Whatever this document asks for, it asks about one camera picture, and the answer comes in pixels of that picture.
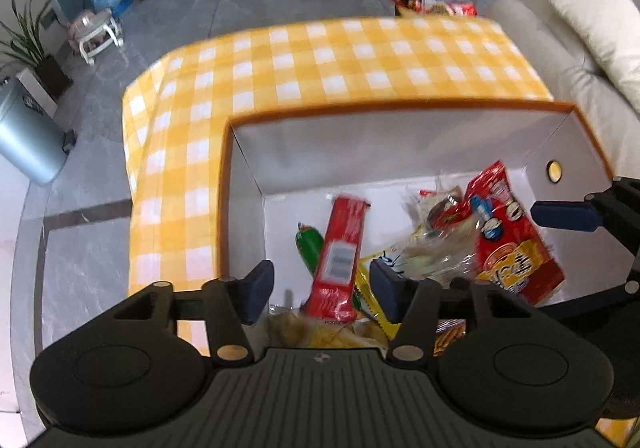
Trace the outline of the yogurt hawthorn ball packet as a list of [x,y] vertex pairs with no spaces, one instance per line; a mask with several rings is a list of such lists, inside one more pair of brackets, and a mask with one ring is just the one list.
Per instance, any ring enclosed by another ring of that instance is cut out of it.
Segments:
[[474,219],[446,229],[420,225],[398,244],[394,269],[410,280],[431,279],[442,287],[455,278],[471,281],[478,274],[475,243],[479,235]]

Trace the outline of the red cartoon snack bag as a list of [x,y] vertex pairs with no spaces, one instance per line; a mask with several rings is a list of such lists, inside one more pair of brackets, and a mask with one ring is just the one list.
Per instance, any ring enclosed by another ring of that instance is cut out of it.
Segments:
[[498,285],[535,306],[564,281],[526,210],[514,195],[500,161],[472,179],[465,202],[478,220],[475,241],[478,280]]

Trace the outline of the red snack bar wrapper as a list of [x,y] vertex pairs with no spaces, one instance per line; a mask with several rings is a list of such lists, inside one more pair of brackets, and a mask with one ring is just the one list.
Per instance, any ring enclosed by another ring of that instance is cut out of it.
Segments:
[[364,221],[370,203],[341,194],[333,201],[316,274],[303,311],[312,319],[352,322],[355,275],[360,258]]

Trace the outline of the green raisin packet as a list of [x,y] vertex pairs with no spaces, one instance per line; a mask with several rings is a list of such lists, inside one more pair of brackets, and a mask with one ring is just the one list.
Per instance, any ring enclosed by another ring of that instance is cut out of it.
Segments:
[[410,191],[407,204],[416,223],[428,231],[446,231],[473,219],[471,206],[460,187]]

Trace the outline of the cream yellow snack bag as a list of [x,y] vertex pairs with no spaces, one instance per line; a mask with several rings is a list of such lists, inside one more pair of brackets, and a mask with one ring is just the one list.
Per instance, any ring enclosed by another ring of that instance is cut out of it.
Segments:
[[376,348],[386,353],[388,338],[381,327],[362,313],[354,322],[328,322],[307,317],[298,309],[269,308],[269,334],[272,346],[344,350]]

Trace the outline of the orange chips bag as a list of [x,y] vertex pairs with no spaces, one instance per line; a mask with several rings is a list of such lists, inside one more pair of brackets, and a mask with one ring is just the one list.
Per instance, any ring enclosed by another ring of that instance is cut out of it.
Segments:
[[442,356],[444,351],[465,335],[464,320],[440,320],[436,329],[434,356]]

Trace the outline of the green candy packet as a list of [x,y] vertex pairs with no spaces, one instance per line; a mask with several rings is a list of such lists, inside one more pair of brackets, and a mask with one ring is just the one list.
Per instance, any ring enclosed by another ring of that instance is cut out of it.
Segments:
[[316,276],[323,247],[323,237],[320,232],[306,223],[299,223],[295,234],[295,245],[300,258],[303,260],[311,277]]

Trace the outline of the orange cardboard box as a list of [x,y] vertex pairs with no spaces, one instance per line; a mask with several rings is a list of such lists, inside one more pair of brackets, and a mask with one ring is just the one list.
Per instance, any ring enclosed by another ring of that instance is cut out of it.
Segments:
[[269,259],[272,304],[297,307],[311,278],[294,235],[326,229],[337,194],[370,208],[363,255],[384,252],[418,224],[422,190],[464,188],[506,165],[524,206],[579,201],[611,175],[576,108],[544,102],[447,101],[307,108],[239,117],[222,140],[216,272],[241,278]]

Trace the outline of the yellow checkered tablecloth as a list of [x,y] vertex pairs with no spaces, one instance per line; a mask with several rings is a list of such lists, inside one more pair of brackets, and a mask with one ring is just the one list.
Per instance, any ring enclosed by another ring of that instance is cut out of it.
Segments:
[[235,119],[447,101],[555,103],[487,18],[324,20],[166,54],[122,98],[130,292],[152,284],[196,291],[216,278],[245,277],[216,272],[222,140]]

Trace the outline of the white cushion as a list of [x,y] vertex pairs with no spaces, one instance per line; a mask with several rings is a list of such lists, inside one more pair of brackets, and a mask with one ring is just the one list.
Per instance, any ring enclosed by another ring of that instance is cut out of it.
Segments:
[[634,0],[549,0],[639,112],[639,9]]

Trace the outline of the grey sofa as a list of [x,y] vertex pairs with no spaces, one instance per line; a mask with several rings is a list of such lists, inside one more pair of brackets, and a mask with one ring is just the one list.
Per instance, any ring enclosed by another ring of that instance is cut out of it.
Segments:
[[552,93],[582,110],[616,175],[639,176],[639,115],[549,0],[497,0],[486,11]]

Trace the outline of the snack basket on floor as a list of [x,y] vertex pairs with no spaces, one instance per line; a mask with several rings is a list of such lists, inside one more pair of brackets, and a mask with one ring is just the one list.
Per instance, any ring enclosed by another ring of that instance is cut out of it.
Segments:
[[475,4],[471,0],[390,0],[394,4],[395,15],[415,18],[425,15],[477,16]]

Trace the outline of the grey trash bin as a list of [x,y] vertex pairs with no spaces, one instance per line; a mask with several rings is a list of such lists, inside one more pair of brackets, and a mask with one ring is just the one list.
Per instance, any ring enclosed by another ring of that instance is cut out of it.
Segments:
[[1,79],[1,154],[40,186],[52,182],[76,145],[15,77]]

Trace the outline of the potted green plant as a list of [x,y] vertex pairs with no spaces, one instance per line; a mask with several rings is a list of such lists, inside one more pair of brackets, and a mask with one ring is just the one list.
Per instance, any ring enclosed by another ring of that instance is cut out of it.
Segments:
[[41,41],[41,22],[50,11],[53,0],[44,0],[35,11],[34,0],[27,0],[19,8],[16,0],[10,0],[16,26],[1,22],[6,38],[1,41],[1,54],[29,67],[49,96],[58,100],[73,85],[73,79],[62,70],[53,54]]

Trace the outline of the small white stool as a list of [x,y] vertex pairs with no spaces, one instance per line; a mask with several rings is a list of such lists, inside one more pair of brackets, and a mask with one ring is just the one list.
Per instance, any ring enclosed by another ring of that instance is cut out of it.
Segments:
[[86,10],[68,26],[67,41],[73,52],[78,53],[85,64],[96,64],[96,56],[110,46],[122,48],[122,26],[110,9],[98,13]]

